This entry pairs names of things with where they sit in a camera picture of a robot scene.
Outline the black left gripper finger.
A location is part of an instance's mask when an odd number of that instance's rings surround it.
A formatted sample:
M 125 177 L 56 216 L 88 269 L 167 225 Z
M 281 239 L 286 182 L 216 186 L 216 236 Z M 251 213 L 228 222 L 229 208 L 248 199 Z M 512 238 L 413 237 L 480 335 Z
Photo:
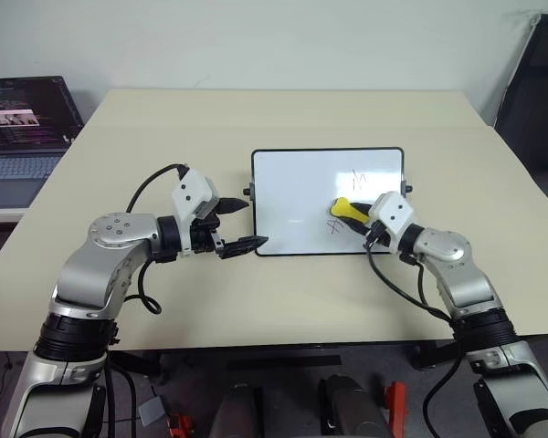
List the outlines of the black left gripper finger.
M 216 253 L 221 259 L 243 256 L 260 248 L 268 240 L 266 236 L 253 235 L 240 237 L 235 242 L 220 241 L 216 243 Z
M 248 202 L 232 197 L 221 197 L 216 205 L 216 214 L 233 214 L 248 207 Z

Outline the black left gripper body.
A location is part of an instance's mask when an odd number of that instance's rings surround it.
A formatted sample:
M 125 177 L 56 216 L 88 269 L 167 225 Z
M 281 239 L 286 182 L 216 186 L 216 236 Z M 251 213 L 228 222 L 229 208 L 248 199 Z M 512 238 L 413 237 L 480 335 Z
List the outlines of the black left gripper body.
M 223 253 L 224 241 L 217 232 L 219 226 L 220 220 L 216 213 L 210 213 L 203 219 L 194 219 L 190 227 L 190 238 L 191 249 L 195 254 L 216 253 L 220 256 Z

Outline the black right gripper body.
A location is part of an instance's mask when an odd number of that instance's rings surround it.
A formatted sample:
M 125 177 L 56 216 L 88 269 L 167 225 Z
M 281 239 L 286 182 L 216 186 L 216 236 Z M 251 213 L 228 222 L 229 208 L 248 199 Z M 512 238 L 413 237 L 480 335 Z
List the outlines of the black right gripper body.
M 390 235 L 386 226 L 379 220 L 374 221 L 365 235 L 365 248 L 371 249 L 374 245 L 388 248 L 390 246 Z

